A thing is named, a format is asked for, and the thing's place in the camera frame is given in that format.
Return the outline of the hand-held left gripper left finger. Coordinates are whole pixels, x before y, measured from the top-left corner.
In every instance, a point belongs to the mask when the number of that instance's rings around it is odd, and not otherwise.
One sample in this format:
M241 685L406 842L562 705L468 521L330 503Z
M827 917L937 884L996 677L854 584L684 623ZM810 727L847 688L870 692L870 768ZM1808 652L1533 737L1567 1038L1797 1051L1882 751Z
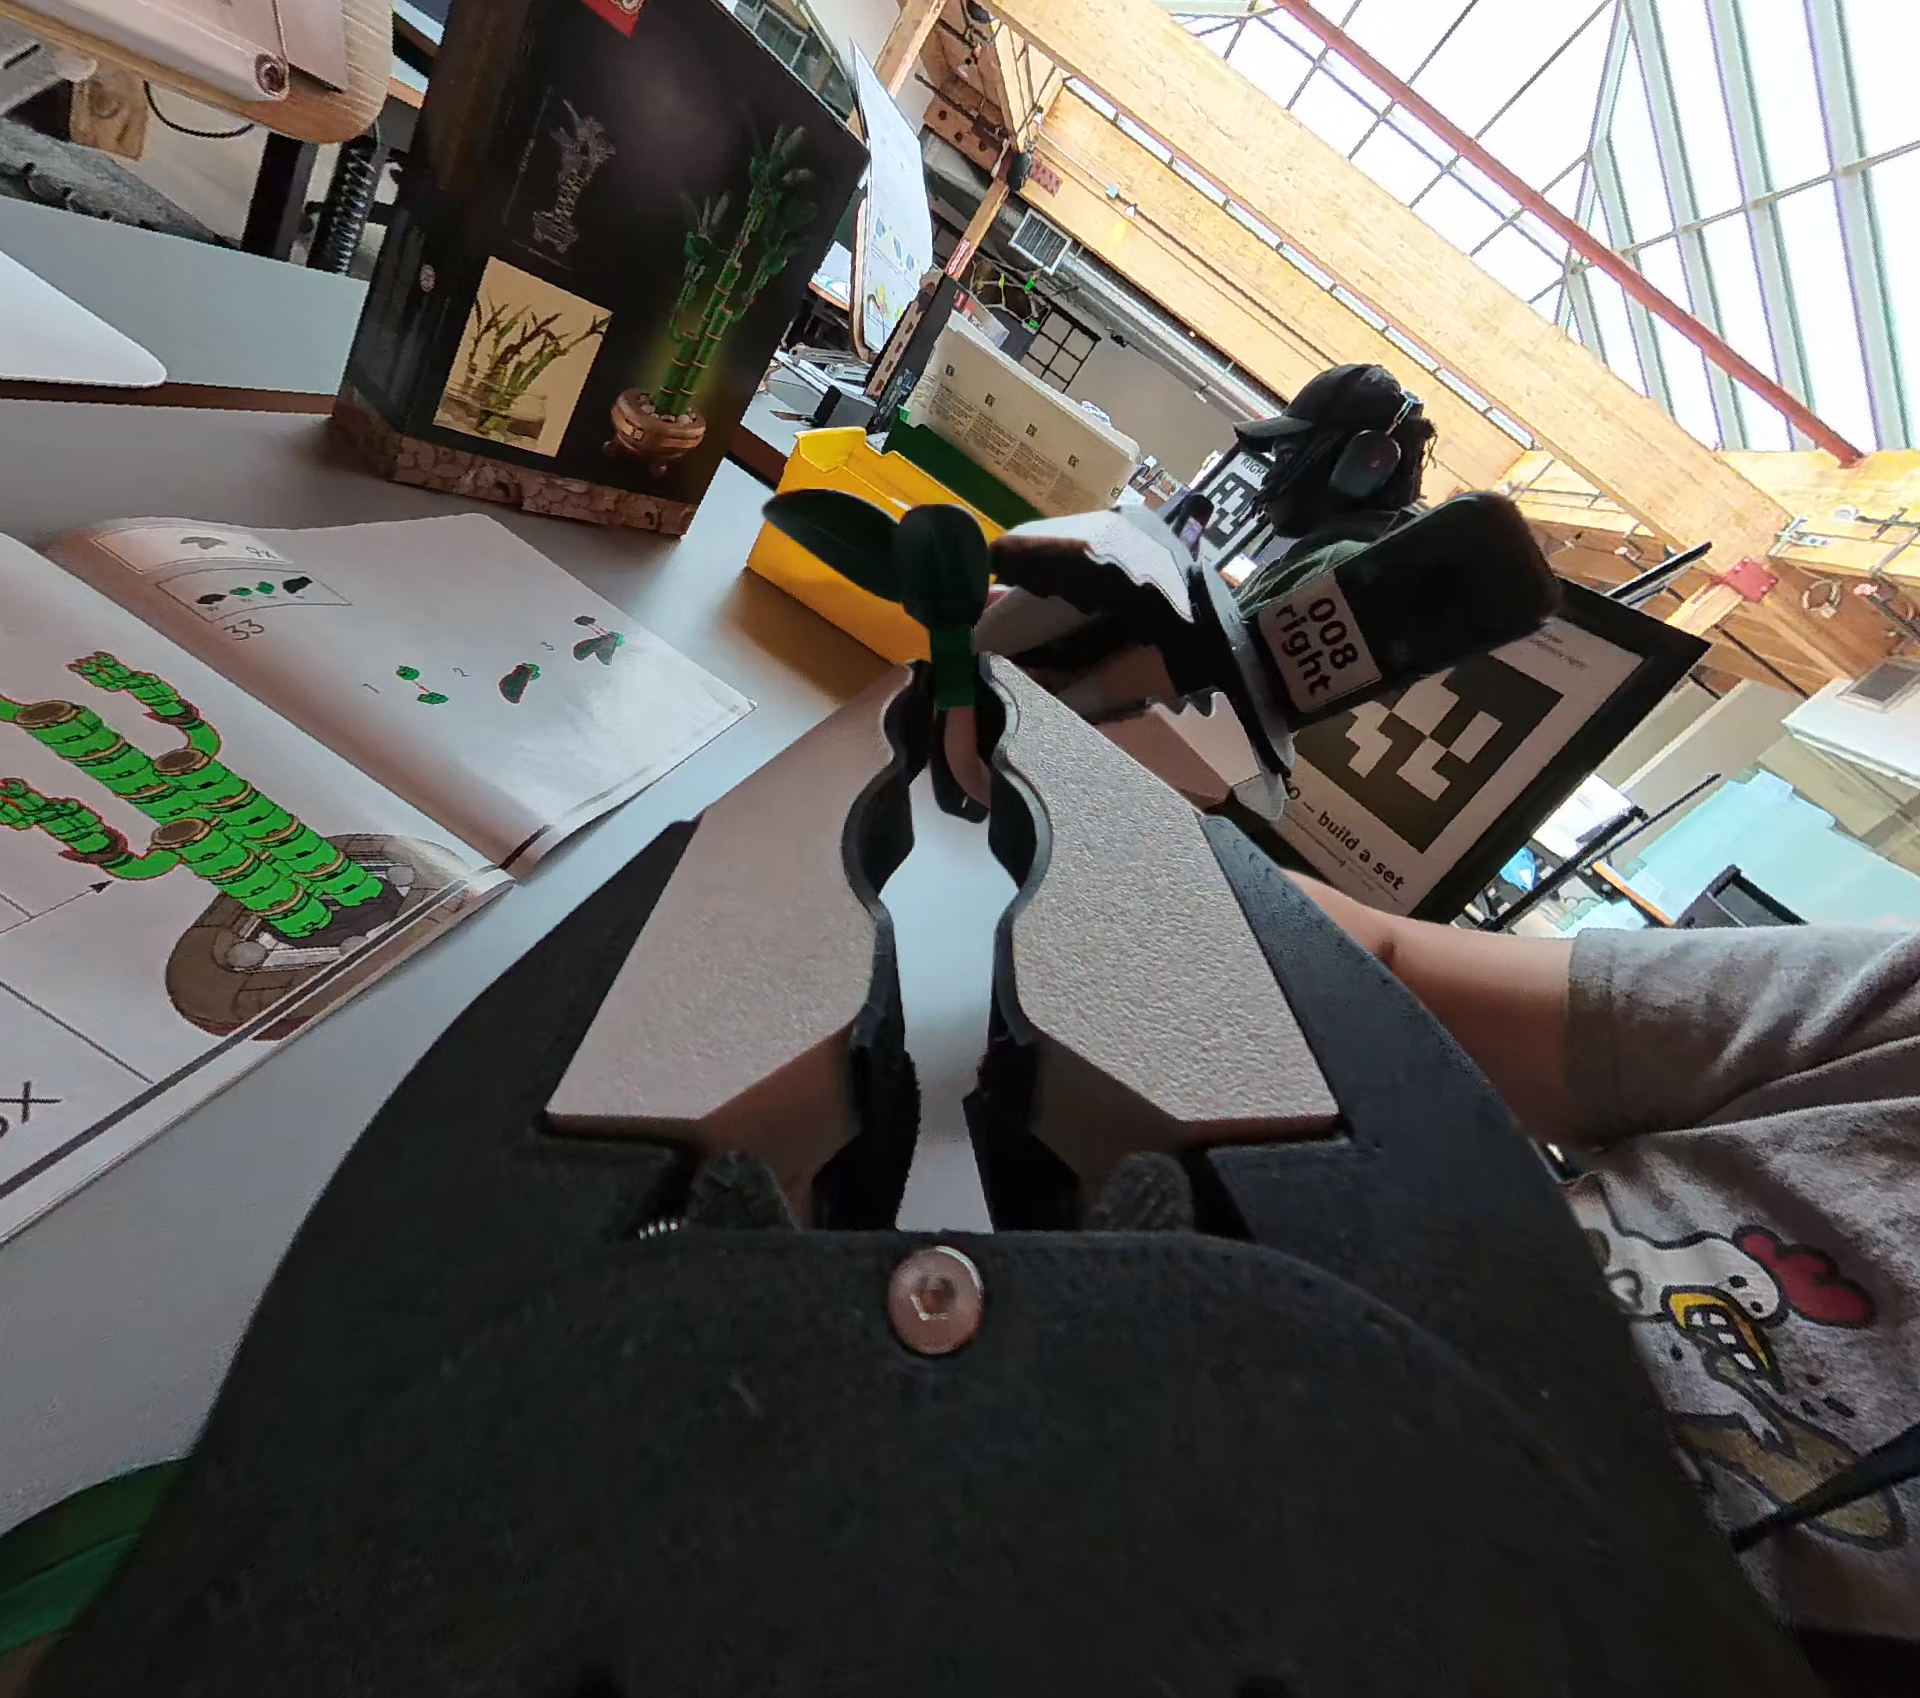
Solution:
M562 1133L751 1154L783 1189L903 1189L920 1089L883 887L930 710L907 668L696 822L547 1101Z

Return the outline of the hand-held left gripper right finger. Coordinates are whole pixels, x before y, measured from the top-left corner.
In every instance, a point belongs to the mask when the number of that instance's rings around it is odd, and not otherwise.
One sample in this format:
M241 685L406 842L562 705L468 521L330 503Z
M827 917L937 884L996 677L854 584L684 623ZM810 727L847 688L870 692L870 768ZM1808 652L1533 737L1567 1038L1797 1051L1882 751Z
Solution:
M989 848L1014 1124L1079 1189L1129 1157L1323 1139L1338 1103L1200 813L1008 660Z

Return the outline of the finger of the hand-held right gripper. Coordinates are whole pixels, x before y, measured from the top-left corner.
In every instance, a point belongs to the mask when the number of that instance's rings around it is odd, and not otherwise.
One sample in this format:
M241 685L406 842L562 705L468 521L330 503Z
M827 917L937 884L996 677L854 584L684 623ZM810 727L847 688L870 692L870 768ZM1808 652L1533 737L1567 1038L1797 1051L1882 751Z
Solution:
M1095 727L1151 707L1210 711L1223 692L1208 682L1178 682L1160 648L1138 642L1111 618L996 618L975 634L975 647L1011 662Z
M1193 559L1138 508L1044 517L989 544L985 627L1193 627Z

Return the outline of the green lego leaf sprig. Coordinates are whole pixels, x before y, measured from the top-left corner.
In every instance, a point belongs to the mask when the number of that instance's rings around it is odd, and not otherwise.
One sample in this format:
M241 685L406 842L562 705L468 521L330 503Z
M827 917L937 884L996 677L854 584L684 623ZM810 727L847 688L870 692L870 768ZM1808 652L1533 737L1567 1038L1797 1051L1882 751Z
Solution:
M926 638L916 672L927 711L927 768L942 812L985 822L993 782L978 749L981 670L974 629L989 604L991 559L972 512L917 506L900 519L837 491L775 494L764 521L857 589L898 605Z

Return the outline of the person's right forearm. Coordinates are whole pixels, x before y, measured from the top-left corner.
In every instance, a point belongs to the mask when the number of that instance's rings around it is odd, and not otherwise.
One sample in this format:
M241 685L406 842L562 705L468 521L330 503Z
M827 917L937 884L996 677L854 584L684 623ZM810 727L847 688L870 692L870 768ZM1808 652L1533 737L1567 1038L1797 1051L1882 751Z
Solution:
M1580 1136L1570 1083L1570 940L1515 940L1394 917L1290 872L1289 878L1433 1015L1527 1135Z

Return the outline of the lego instruction booklet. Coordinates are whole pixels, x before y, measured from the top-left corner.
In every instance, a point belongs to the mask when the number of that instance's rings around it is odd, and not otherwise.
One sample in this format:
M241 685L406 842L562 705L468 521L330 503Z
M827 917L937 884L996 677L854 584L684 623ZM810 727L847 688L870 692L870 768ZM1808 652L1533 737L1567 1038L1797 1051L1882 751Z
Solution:
M2 544L2 1237L752 701L481 514Z

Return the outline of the black lego set box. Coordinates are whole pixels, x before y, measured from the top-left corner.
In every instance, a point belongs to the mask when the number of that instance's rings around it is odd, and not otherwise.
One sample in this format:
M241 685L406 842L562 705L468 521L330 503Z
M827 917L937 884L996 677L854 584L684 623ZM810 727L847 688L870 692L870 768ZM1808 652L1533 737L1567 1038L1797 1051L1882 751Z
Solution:
M867 163L720 0L451 0L332 424L401 485L682 536Z

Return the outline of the white cardboard box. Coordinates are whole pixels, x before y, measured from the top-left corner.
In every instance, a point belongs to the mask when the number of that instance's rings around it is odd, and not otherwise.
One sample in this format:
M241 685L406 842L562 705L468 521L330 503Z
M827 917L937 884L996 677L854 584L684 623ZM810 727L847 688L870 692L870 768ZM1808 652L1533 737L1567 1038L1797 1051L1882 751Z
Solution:
M1004 530L1111 509L1138 465L1131 439L1033 377L968 319L935 340L884 452Z

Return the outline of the black framed tag sign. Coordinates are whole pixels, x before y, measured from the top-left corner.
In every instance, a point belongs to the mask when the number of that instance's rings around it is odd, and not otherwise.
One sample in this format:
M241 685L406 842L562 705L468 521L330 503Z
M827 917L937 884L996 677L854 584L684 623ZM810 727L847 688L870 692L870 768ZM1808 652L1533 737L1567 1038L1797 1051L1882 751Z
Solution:
M1707 650L1565 584L1530 638L1294 730L1283 804L1251 781L1223 815L1289 869L1450 921Z

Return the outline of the yellow plastic bin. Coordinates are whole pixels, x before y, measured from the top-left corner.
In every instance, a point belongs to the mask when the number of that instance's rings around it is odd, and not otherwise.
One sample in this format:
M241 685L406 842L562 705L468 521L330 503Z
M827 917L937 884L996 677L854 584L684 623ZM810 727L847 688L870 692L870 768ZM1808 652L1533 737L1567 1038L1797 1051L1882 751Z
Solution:
M913 508L950 503L972 514L985 541L1001 534L1001 526L972 509L920 465L880 452L859 430L802 431L793 441L776 493L802 491L857 497L893 523ZM898 604L878 600L771 526L762 526L745 569L888 664L908 665L927 657L924 627Z

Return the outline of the white poster board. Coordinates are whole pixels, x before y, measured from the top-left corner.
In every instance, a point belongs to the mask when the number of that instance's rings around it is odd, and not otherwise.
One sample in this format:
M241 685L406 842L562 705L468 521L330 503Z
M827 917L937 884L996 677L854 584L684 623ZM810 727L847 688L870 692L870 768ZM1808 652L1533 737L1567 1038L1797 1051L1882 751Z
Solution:
M861 49L853 52L853 76L870 156L853 245L853 331L876 357L933 272L933 225L920 129Z

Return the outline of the red ceiling pipe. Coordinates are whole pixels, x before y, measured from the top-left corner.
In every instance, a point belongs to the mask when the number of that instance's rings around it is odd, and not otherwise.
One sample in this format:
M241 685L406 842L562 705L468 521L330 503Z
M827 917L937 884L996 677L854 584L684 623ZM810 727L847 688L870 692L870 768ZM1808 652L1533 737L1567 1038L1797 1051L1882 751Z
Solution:
M1770 405L1786 425L1812 446L1826 452L1840 467L1859 465L1864 454L1843 441L1831 425L1812 415L1807 404L1775 382L1762 366L1746 361L1722 340L1707 323L1678 305L1643 277L1622 254L1598 238L1552 205L1543 190L1527 184L1500 158L1487 151L1468 130L1423 98L1409 83L1390 72L1374 55L1360 45L1343 26L1324 18L1309 0L1269 0L1300 22L1323 48L1367 79L1380 96L1426 129L1449 151L1487 181L1522 218L1538 219L1556 234L1565 252L1580 260L1588 272L1609 277L1622 295L1637 303L1651 319L1663 323L1681 340L1692 344L1707 366L1716 366L1731 382Z

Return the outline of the green object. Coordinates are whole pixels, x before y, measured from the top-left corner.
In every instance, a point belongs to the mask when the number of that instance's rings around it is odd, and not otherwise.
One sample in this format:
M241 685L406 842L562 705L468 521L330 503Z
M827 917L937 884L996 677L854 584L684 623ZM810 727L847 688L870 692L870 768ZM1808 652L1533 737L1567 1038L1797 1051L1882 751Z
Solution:
M71 1492L2 1537L2 1659L62 1638L127 1564L183 1460Z

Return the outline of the white stand base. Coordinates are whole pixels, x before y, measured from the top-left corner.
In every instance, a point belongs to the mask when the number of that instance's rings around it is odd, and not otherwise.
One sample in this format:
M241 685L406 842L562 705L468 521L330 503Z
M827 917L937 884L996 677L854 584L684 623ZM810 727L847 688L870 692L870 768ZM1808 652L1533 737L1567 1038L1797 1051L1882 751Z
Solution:
M144 390L166 382L155 356L60 293L5 252L2 266L2 382Z

